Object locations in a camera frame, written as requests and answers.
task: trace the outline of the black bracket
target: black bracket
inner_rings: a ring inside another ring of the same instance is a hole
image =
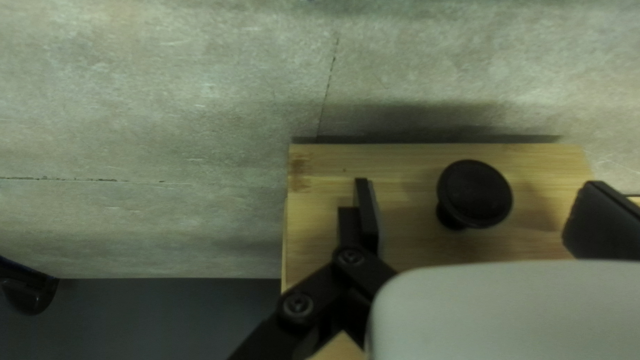
[[[302,360],[340,331],[364,348],[371,302],[396,271],[378,257],[380,227],[371,182],[355,180],[354,206],[338,208],[339,245],[323,266],[278,301],[276,311],[229,360]]]
[[[44,311],[56,294],[59,280],[0,256],[0,288],[7,301],[25,315]]]

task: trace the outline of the wooden board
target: wooden board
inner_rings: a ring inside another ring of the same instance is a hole
[[[454,232],[435,216],[442,170],[484,161],[509,181],[514,208],[491,229]],[[571,258],[560,233],[577,190],[593,178],[584,153],[560,144],[292,145],[285,211],[282,288],[330,259],[337,208],[350,206],[353,180],[373,181],[383,225],[383,259],[397,271],[485,261]],[[362,359],[344,334],[314,359]]]

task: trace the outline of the gray concrete floor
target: gray concrete floor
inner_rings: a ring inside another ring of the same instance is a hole
[[[634,0],[0,0],[0,19],[0,254],[60,277],[278,277],[292,141],[579,143],[640,192]]]

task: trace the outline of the screw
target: screw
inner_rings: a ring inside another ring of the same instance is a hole
[[[355,249],[345,249],[340,252],[338,259],[345,265],[359,265],[364,261],[364,255]]]
[[[307,294],[293,293],[282,304],[284,313],[288,316],[301,318],[307,316],[314,309],[314,301]]]

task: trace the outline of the black plastic piece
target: black plastic piece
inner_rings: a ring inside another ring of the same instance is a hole
[[[14,309],[37,315],[47,309],[59,279],[0,256],[0,287]]]
[[[396,272],[378,257],[380,234],[372,184],[356,179],[357,208],[338,209],[332,262],[285,292],[275,313],[230,360],[306,359],[340,331],[364,348],[371,302]]]
[[[640,260],[640,208],[603,181],[578,191],[564,246],[579,259]]]
[[[476,160],[449,165],[438,180],[440,222],[452,230],[484,229],[503,221],[513,207],[511,188],[493,167]]]
[[[355,179],[353,206],[357,208],[360,217],[360,245],[372,253],[378,254],[380,246],[378,203],[370,180],[362,177]]]

